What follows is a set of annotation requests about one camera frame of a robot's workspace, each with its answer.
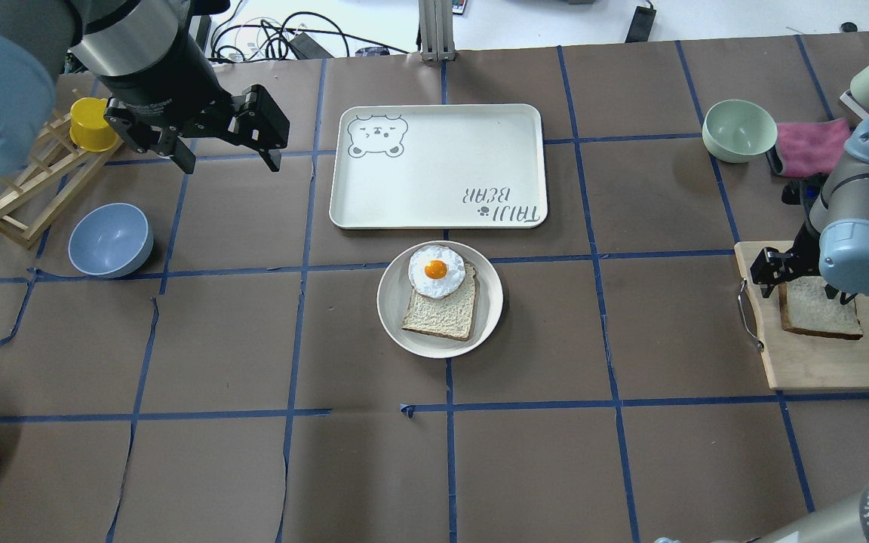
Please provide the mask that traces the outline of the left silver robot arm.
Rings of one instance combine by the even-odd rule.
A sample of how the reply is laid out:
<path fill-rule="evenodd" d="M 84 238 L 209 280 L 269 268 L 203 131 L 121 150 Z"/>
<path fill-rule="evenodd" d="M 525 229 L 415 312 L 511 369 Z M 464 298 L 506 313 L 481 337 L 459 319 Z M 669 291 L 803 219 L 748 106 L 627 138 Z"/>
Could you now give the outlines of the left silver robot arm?
<path fill-rule="evenodd" d="M 214 138 L 279 171 L 290 122 L 262 85 L 220 85 L 189 31 L 201 14 L 176 1 L 0 1 L 0 176 L 25 164 L 69 53 L 110 92 L 101 115 L 132 152 L 191 174 L 187 139 Z"/>

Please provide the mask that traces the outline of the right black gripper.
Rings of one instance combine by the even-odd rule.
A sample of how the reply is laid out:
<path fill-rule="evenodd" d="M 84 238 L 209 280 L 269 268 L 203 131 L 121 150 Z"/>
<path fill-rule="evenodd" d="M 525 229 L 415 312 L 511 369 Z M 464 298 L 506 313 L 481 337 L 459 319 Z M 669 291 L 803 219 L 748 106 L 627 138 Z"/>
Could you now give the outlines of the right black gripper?
<path fill-rule="evenodd" d="M 803 210 L 803 224 L 788 251 L 763 247 L 751 264 L 752 283 L 759 286 L 763 299 L 768 299 L 777 286 L 799 276 L 818 276 L 820 247 L 818 229 L 811 223 L 810 213 L 828 181 L 828 174 L 813 174 L 802 179 L 790 179 L 783 188 L 781 200 L 786 205 L 799 205 Z M 827 288 L 827 298 L 848 305 L 857 293 L 846 293 L 835 287 Z"/>

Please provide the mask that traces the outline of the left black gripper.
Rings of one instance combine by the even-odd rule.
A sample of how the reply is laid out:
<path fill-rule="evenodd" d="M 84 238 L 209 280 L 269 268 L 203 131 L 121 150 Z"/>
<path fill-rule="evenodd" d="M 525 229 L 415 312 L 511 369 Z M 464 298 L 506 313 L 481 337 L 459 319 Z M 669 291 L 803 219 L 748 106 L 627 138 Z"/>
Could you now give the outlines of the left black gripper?
<path fill-rule="evenodd" d="M 281 169 L 290 121 L 268 89 L 252 84 L 239 95 L 220 86 L 193 37 L 177 32 L 159 59 L 128 75 L 107 75 L 106 119 L 132 152 L 154 152 L 184 174 L 196 157 L 182 138 L 220 138 L 255 151 L 268 169 Z"/>

